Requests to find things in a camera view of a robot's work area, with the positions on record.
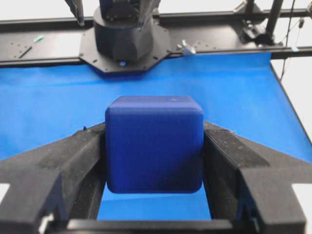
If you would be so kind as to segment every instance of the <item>wire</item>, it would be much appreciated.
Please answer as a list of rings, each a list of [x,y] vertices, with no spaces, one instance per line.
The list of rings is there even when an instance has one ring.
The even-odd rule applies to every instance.
[[[295,47],[297,47],[297,44],[298,44],[298,39],[299,39],[299,36],[300,36],[300,31],[301,31],[301,28],[299,28],[299,31],[298,31],[296,43],[295,43],[295,45],[294,45]],[[291,63],[291,60],[292,60],[292,58],[289,58],[288,63],[287,63],[287,66],[286,66],[285,71],[284,71],[284,74],[286,74],[286,72],[287,72],[287,70],[288,70],[288,68],[289,68],[289,65],[290,65],[290,63]]]
[[[289,30],[289,32],[291,32],[291,31],[296,27],[296,25],[299,24],[300,21],[301,21],[301,19],[299,19],[299,20],[291,27],[291,29]],[[282,39],[279,43],[283,42],[283,40],[285,40],[286,37],[287,37],[287,34],[283,37],[283,39]]]
[[[289,38],[289,32],[291,29],[291,23],[292,23],[292,18],[293,18],[293,7],[294,7],[294,3],[296,2],[296,0],[292,1],[292,8],[291,8],[291,15],[289,17],[289,23],[288,23],[288,29],[287,29],[287,35],[286,35],[286,47],[288,46],[288,38]],[[282,75],[281,75],[281,81],[283,80],[284,74],[285,74],[285,63],[286,63],[286,59],[284,59],[283,62],[283,70],[282,70]]]

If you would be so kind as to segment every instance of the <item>white wall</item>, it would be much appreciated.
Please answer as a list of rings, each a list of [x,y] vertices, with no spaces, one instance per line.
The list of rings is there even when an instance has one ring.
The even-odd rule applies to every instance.
[[[0,20],[42,19],[72,17],[64,0],[2,0]],[[293,0],[284,0],[283,8],[290,8]],[[311,0],[297,0],[295,8],[306,8]],[[242,0],[162,0],[161,13],[205,12],[233,10]],[[256,0],[261,9],[270,9],[273,0]],[[92,16],[98,7],[98,0],[84,0],[85,16]],[[277,23],[276,41],[280,41],[287,32],[288,19]],[[295,27],[290,33],[289,46],[294,46],[298,34]],[[306,18],[305,26],[300,32],[297,46],[312,46],[312,20]],[[272,64],[280,75],[282,60],[273,60]],[[292,58],[287,60],[287,71],[283,85],[293,103],[299,118],[312,139],[312,58]]]

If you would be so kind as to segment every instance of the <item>blue backdrop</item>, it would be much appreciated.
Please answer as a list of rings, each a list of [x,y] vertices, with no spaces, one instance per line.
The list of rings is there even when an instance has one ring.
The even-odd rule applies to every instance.
[[[270,54],[166,59],[142,74],[104,75],[88,65],[0,69],[0,160],[103,122],[121,95],[190,95],[205,119],[312,162],[312,147],[270,67]],[[99,219],[209,219],[192,195],[116,195]]]

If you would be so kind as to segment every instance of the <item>black mounting plate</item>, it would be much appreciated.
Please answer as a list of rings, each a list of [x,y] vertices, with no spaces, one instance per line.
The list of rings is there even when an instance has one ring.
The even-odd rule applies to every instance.
[[[94,28],[82,34],[79,58],[105,73],[143,72],[147,71],[172,51],[171,39],[167,29],[153,25],[154,44],[150,53],[138,62],[114,61],[98,52]]]

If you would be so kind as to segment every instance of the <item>blue cube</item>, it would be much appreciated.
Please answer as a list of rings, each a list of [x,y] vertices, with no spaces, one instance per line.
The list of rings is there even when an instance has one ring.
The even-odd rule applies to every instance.
[[[113,193],[193,193],[202,184],[203,111],[189,96],[122,96],[105,112]]]

